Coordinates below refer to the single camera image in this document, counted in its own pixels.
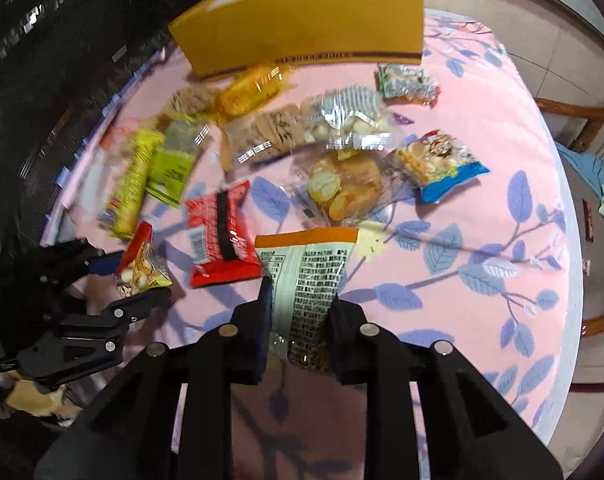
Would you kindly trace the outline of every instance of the floral tablecloth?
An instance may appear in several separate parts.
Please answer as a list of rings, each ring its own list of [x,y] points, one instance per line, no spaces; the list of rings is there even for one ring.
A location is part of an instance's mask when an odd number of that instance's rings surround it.
[[[581,268],[579,239],[565,175],[533,98],[487,27],[428,13],[423,65],[442,94],[433,109],[392,108],[405,142],[441,128],[463,140],[491,172],[438,205],[406,196],[365,222],[339,294],[403,341],[454,342],[547,441],[566,397],[581,315],[581,281],[575,282],[581,276],[574,272]],[[373,64],[301,68],[294,88],[269,107],[353,83],[373,86],[374,70]],[[127,97],[113,125],[130,126],[132,118],[158,112],[189,71],[184,56],[173,54]],[[219,139],[216,127],[212,134]],[[96,227],[111,181],[104,154],[100,158],[97,145],[93,152],[81,189],[71,193],[71,216],[76,235],[115,250],[120,243]],[[279,187],[290,165],[287,158],[250,176],[243,212],[253,235],[303,228]],[[191,176],[186,197],[223,184],[215,145]],[[147,336],[171,347],[194,342],[228,321],[237,304],[256,297],[258,280],[190,289],[185,210],[147,196],[143,218],[154,225],[183,288],[183,298]],[[146,342],[137,340],[132,351]],[[365,404],[357,388],[270,359],[260,386],[233,390],[237,478],[361,478]],[[423,428],[418,433],[424,456]],[[428,476],[425,461],[422,473]]]

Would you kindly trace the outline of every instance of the blue cloth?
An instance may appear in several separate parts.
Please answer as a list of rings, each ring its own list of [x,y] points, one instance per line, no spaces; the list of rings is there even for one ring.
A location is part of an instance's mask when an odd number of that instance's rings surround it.
[[[604,161],[592,153],[576,153],[556,142],[557,151],[560,152],[566,162],[568,162],[584,181],[591,187],[597,197],[602,198],[602,184],[604,184]]]

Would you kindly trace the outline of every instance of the barcode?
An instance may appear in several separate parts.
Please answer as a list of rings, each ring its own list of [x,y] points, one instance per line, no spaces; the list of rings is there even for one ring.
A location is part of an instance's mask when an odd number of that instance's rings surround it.
[[[193,229],[189,229],[189,238],[193,246],[193,263],[196,265],[208,264],[211,259],[208,257],[207,251],[207,227],[200,225]]]

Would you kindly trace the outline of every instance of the red snack package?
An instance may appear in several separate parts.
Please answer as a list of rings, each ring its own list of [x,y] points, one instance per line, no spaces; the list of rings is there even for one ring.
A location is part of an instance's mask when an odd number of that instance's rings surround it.
[[[240,211],[248,189],[248,180],[243,180],[218,193],[184,201],[194,252],[193,288],[261,276],[261,263]]]

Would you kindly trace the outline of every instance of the green snack package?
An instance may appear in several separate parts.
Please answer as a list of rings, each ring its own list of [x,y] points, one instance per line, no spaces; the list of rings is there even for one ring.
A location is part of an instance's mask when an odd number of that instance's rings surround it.
[[[164,132],[164,143],[155,150],[146,192],[177,207],[193,166],[202,156],[208,124],[204,116],[179,116]]]

